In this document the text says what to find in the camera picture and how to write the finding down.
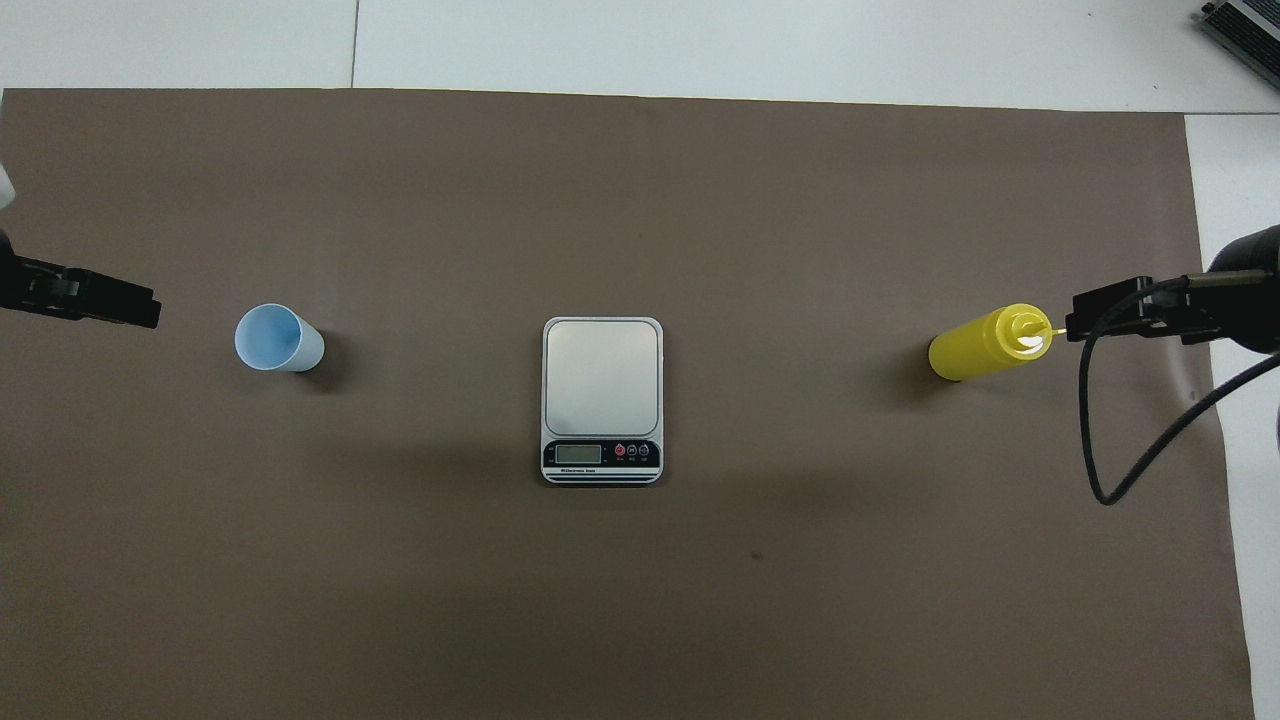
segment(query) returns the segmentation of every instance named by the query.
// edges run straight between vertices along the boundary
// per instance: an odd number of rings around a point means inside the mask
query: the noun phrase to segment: yellow squeeze bottle
[[[966,380],[1036,360],[1055,334],[1039,307],[1015,302],[933,338],[929,365],[948,380]]]

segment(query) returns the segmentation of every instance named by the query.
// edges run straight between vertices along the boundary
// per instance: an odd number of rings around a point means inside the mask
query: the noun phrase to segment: digital kitchen scale
[[[543,477],[648,484],[662,474],[662,325],[552,318],[543,328]]]

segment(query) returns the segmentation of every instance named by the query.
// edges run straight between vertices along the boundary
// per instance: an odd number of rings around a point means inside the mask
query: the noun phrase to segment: white table
[[[1192,27],[1198,5],[8,3],[0,87],[440,87],[1184,113],[1208,263],[1230,240],[1280,223],[1280,92]],[[1257,359],[1215,343],[1215,379]],[[1219,409],[1258,717],[1280,717],[1277,402],[1280,377],[1268,377]]]

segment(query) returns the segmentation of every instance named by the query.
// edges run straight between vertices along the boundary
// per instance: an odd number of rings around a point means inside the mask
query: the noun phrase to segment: black cable
[[[1156,438],[1156,442],[1151,443],[1151,447],[1148,447],[1147,451],[1143,452],[1140,457],[1138,457],[1138,461],[1134,462],[1133,468],[1129,469],[1129,473],[1125,474],[1124,479],[1120,480],[1120,484],[1117,484],[1116,488],[1111,491],[1110,495],[1102,492],[1102,484],[1098,482],[1098,470],[1096,464],[1093,462],[1093,441],[1089,437],[1089,360],[1093,357],[1093,346],[1097,345],[1098,338],[1102,337],[1102,333],[1106,329],[1106,327],[1110,325],[1111,322],[1115,320],[1116,316],[1119,316],[1120,313],[1125,311],[1130,305],[1161,291],[1185,290],[1188,282],[1189,281],[1185,277],[1174,278],[1171,281],[1153,283],[1139,291],[1129,293],[1124,300],[1120,300],[1119,302],[1108,307],[1107,311],[1098,318],[1098,322],[1093,324],[1093,328],[1089,331],[1088,338],[1085,338],[1084,341],[1084,348],[1080,351],[1080,378],[1079,378],[1080,443],[1083,445],[1084,448],[1084,469],[1089,474],[1089,488],[1093,491],[1093,497],[1096,497],[1098,502],[1101,502],[1102,505],[1115,505],[1116,502],[1119,502],[1120,498],[1124,497],[1126,492],[1129,492],[1129,488],[1132,488],[1133,484],[1138,482],[1138,477],[1142,475],[1142,473],[1147,469],[1148,465],[1151,465],[1151,462],[1156,459],[1156,456],[1160,455],[1161,451],[1164,451],[1165,447],[1167,447],[1169,443],[1172,442],[1175,437],[1178,437],[1178,433],[1183,432],[1183,429],[1185,429],[1187,425],[1192,424],[1192,421],[1196,420],[1196,418],[1199,418],[1206,410],[1212,407],[1215,402],[1235,392],[1242,386],[1257,378],[1258,375],[1262,375],[1268,370],[1280,368],[1280,355],[1272,355],[1266,360],[1258,363],[1257,365],[1253,365],[1252,368],[1226,380],[1220,387],[1215,388],[1212,392],[1202,397],[1199,402],[1192,405],[1185,413],[1181,414],[1181,416],[1174,420],[1174,423],[1169,425],[1169,428],[1165,429],[1165,432],[1161,433],[1158,438]]]

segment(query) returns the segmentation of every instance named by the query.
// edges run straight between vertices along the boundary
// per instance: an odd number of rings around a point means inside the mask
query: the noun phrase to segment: brown mat
[[[1198,269],[1183,120],[397,91],[9,91],[19,254],[154,332],[0,314],[6,717],[1251,717],[1222,442],[1114,509],[1079,347],[937,332]],[[328,338],[302,377],[241,314]],[[540,332],[653,315],[667,473],[538,470]],[[1100,347],[1116,477],[1210,387]]]

